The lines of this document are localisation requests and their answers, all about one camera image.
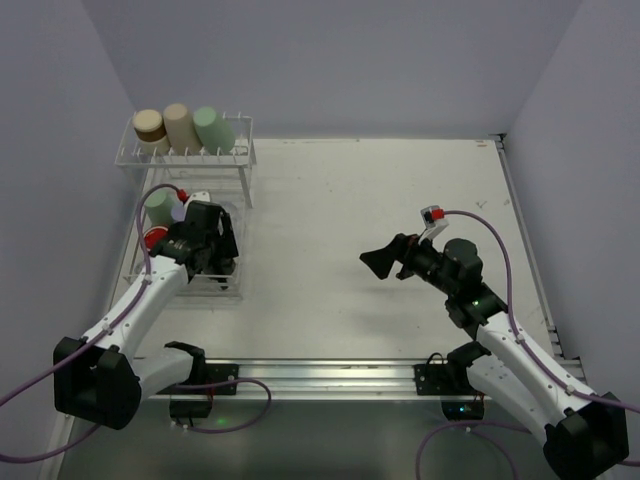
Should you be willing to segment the clear faceted glass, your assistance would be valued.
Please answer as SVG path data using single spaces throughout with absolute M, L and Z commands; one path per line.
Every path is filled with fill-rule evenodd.
M 230 201 L 221 201 L 220 205 L 230 215 L 234 229 L 234 235 L 237 239 L 239 239 L 243 235 L 245 226 L 244 206 L 242 204 L 236 204 Z

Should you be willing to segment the black mug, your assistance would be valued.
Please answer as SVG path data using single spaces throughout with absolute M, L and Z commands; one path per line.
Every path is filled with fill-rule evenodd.
M 229 289 L 231 278 L 236 270 L 234 258 L 214 258 L 202 271 L 204 279 L 216 284 L 221 291 Z

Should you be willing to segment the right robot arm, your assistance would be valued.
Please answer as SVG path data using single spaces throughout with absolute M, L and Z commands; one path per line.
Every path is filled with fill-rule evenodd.
M 541 444 L 562 479 L 594 479 L 629 456 L 626 413 L 616 397 L 598 395 L 546 353 L 482 279 L 474 243 L 453 239 L 437 251 L 428 239 L 396 235 L 361 261 L 379 278 L 417 276 L 447 297 L 445 308 L 470 342 L 452 351 L 455 375 L 487 394 Z

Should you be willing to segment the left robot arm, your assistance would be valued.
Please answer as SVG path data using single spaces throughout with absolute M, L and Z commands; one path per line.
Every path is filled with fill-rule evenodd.
M 231 217 L 219 204 L 192 200 L 185 218 L 146 253 L 142 272 L 105 317 L 81 338 L 65 337 L 56 345 L 59 412 L 121 430 L 147 398 L 205 382 L 199 347 L 173 341 L 151 356 L 135 354 L 160 313 L 195 277 L 224 280 L 233 273 L 239 253 Z

